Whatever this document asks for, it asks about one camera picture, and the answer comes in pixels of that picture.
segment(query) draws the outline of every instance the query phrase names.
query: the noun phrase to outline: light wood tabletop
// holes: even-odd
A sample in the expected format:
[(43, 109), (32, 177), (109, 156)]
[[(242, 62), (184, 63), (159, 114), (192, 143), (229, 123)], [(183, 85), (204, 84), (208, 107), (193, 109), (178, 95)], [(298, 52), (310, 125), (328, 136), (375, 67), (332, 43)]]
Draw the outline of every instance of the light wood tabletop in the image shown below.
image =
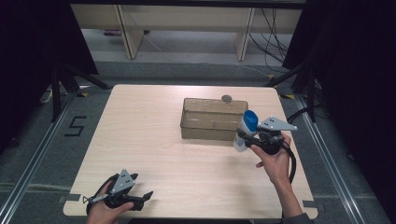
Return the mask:
[[(91, 197), (112, 175), (126, 169), (139, 174), (129, 195), (154, 191), (142, 211), (124, 217), (280, 218), (276, 191), (260, 159), (250, 150), (237, 152), (231, 141), (183, 139), (180, 121), (185, 98), (247, 101), (259, 120), (286, 120), (276, 90), (261, 87), (117, 85), (111, 92), (71, 188), (78, 202), (64, 206), (67, 216), (86, 216), (82, 196)], [(296, 197), (309, 217), (313, 201), (296, 147), (293, 180)]]

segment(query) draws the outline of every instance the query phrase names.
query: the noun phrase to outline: person's right hand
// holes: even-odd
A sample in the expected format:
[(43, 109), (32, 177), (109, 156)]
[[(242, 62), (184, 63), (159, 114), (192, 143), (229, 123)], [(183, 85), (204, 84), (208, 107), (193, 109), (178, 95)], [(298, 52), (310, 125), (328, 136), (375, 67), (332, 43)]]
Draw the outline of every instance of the person's right hand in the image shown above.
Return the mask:
[[(284, 133), (281, 134), (284, 141), (290, 145), (291, 138)], [(262, 159), (256, 167), (264, 167), (274, 185), (282, 184), (284, 181), (289, 182), (289, 154), (284, 148), (281, 148), (275, 155), (268, 155), (256, 145), (251, 145), (250, 148)]]
[[(107, 188), (111, 183), (112, 182), (110, 181), (103, 187), (102, 191), (100, 191), (100, 193), (99, 193), (99, 196), (104, 195), (106, 193)], [(134, 207), (133, 203), (125, 203), (117, 208), (109, 208), (103, 201), (95, 203), (92, 206), (90, 213), (88, 214), (86, 223), (87, 224), (115, 224), (115, 223), (119, 223), (118, 222), (119, 215), (128, 211), (132, 207)]]

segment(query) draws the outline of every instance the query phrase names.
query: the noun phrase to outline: dark shirt sleeve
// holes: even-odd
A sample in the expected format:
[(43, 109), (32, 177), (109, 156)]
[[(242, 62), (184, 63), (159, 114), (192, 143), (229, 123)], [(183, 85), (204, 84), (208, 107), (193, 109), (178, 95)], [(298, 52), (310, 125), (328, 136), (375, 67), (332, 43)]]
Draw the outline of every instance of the dark shirt sleeve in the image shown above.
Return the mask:
[(285, 217), (282, 218), (283, 224), (311, 224), (311, 219), (309, 219), (306, 213), (302, 213), (297, 217)]

